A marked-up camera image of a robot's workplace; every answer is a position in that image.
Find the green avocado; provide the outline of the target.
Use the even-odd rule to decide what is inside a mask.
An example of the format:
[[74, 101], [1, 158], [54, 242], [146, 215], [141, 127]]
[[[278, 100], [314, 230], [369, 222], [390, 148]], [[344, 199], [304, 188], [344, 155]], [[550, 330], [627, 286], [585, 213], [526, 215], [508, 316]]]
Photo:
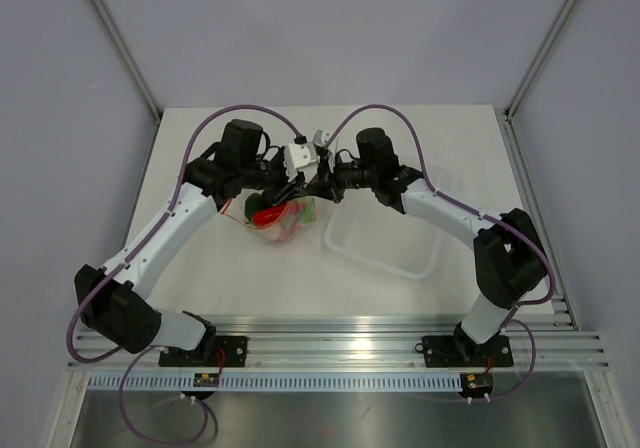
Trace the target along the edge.
[[244, 202], [243, 213], [249, 222], [253, 222], [253, 217], [266, 208], [268, 208], [268, 205], [265, 203], [262, 195], [259, 193], [251, 193]]

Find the red chili pepper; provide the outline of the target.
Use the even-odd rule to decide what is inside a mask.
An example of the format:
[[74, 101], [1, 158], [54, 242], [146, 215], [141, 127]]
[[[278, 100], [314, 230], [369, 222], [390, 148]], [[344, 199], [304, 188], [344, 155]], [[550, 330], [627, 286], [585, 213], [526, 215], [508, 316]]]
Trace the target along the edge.
[[267, 227], [277, 223], [286, 212], [285, 205], [273, 206], [264, 209], [253, 217], [253, 224], [257, 227]]

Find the red dragon fruit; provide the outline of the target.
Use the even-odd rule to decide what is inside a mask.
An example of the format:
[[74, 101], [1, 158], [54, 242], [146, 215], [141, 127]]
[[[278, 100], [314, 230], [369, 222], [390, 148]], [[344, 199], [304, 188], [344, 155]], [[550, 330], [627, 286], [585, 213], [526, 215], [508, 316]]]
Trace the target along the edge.
[[273, 240], [276, 242], [287, 241], [315, 220], [316, 203], [314, 198], [304, 197], [289, 201], [275, 222]]

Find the clear zip bag orange zipper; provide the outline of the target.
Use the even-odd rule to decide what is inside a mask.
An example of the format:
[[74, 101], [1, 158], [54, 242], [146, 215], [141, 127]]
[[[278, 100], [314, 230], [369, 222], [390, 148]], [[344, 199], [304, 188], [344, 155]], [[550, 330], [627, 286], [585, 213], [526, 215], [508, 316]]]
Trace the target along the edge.
[[316, 203], [303, 197], [271, 206], [261, 193], [249, 191], [228, 201], [221, 214], [266, 242], [281, 243], [315, 222]]

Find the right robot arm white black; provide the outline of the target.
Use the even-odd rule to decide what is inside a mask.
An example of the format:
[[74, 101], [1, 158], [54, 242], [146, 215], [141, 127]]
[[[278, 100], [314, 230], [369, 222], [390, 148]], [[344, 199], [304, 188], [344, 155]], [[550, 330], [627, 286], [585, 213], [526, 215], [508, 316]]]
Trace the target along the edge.
[[530, 216], [519, 208], [483, 213], [429, 186], [421, 171], [400, 163], [381, 128], [357, 135], [359, 155], [351, 162], [330, 150], [332, 139], [323, 131], [314, 135], [318, 167], [306, 189], [309, 195], [340, 202], [348, 189], [369, 189], [383, 206], [436, 226], [472, 251], [479, 294], [448, 336], [443, 353], [456, 365], [479, 365], [526, 294], [552, 277]]

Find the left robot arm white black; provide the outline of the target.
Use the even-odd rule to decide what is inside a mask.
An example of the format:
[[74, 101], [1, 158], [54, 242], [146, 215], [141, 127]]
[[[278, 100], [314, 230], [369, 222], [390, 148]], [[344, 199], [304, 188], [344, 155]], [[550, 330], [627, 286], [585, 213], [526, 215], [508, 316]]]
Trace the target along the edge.
[[195, 366], [216, 353], [216, 328], [191, 312], [153, 307], [148, 299], [159, 278], [187, 241], [245, 189], [285, 192], [300, 180], [290, 151], [307, 139], [296, 134], [267, 160], [259, 146], [269, 136], [255, 123], [233, 119], [220, 141], [200, 156], [185, 155], [174, 191], [141, 232], [100, 267], [83, 266], [75, 275], [78, 307], [66, 345], [72, 358], [89, 363], [74, 346], [78, 323], [114, 343], [117, 351], [140, 354], [148, 348], [176, 350]]

